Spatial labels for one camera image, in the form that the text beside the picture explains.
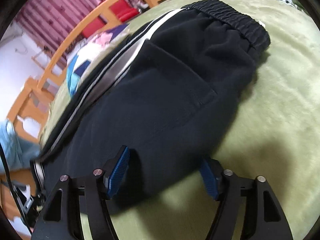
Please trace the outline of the black track pants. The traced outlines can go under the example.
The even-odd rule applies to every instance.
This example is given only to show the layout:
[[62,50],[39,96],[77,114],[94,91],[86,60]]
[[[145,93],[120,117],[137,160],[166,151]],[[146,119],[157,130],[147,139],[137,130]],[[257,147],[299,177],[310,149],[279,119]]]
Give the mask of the black track pants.
[[265,28],[219,0],[167,12],[125,38],[80,86],[33,164],[46,196],[130,149],[114,205],[159,193],[225,135],[270,45]]

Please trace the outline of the light blue plush blanket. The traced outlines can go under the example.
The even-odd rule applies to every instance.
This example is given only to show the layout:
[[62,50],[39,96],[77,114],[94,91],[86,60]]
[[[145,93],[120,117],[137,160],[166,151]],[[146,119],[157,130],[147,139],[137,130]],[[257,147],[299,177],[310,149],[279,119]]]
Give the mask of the light blue plush blanket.
[[8,119],[1,121],[1,147],[9,171],[29,169],[40,154],[40,145],[19,137]]

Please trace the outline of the green fleece bed blanket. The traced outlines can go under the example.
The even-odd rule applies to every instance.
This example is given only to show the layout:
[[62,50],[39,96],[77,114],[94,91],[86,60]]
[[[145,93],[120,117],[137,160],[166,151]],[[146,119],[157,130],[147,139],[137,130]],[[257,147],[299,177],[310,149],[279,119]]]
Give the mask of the green fleece bed blanket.
[[[194,1],[169,0],[130,30]],[[302,239],[319,216],[319,31],[298,0],[222,1],[263,22],[271,46],[216,157],[238,174],[267,176]],[[202,239],[216,208],[193,173],[113,221],[121,239]]]

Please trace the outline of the left red chair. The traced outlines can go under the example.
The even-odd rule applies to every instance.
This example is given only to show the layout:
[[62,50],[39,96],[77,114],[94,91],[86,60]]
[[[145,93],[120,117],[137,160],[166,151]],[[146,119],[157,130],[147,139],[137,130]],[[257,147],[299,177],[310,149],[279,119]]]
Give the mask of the left red chair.
[[97,17],[82,30],[81,35],[84,38],[89,38],[92,34],[101,29],[104,25],[105,21],[100,17]]

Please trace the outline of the maroon striped curtain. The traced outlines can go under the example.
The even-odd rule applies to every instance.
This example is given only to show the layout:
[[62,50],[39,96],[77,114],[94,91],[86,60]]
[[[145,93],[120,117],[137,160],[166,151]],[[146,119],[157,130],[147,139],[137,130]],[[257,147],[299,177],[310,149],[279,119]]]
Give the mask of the maroon striped curtain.
[[104,0],[28,0],[14,21],[52,57],[68,34]]

